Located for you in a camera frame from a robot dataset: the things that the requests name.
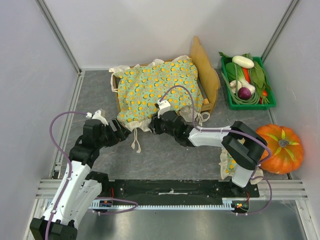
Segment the lemon print cushion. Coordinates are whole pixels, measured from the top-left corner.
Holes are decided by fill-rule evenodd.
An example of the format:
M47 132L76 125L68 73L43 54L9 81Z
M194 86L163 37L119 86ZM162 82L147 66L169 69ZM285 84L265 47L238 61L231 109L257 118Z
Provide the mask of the lemon print cushion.
M155 59L152 63L134 67L120 65L109 69L119 82L111 84L117 93L117 120L138 135L147 131L147 120L157 112L155 104L164 98L171 110L181 114L186 122L196 120L204 102L198 86L198 69L192 59L182 55L172 61Z

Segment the wooden pet bed frame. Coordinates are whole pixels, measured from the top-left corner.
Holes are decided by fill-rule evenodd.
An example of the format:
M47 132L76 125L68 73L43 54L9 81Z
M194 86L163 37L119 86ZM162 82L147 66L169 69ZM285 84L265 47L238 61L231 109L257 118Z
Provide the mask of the wooden pet bed frame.
M192 62L196 66L198 70L198 85L201 84L207 99L203 101L200 112L209 112L212 113L213 108L215 106L218 89L220 87L220 80L217 72L212 67L210 60L200 43L198 37L193 38L193 43L191 45L190 54L187 55L192 59ZM111 76L110 83L118 84L119 79ZM118 114L120 111L119 101L117 99L118 105Z

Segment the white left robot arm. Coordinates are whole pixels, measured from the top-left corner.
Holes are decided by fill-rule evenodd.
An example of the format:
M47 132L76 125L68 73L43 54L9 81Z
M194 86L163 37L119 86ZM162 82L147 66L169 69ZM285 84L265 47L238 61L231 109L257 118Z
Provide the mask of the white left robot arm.
M104 197L110 185L107 175L91 169L100 149L124 141L131 131L112 119L112 126L102 117L85 121L82 135L69 152L70 163L56 194L42 217L33 218L30 231L36 240L75 240L78 227L93 200Z

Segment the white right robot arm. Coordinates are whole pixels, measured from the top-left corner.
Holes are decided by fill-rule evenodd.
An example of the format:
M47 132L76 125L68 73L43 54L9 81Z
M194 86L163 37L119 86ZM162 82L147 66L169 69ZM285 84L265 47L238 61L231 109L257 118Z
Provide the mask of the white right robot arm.
M168 134L183 147L222 147L235 160L235 173L229 191L235 197L247 191L247 184L258 167L267 142L241 121L231 126L200 127L187 124L175 111L155 113L146 121L146 130Z

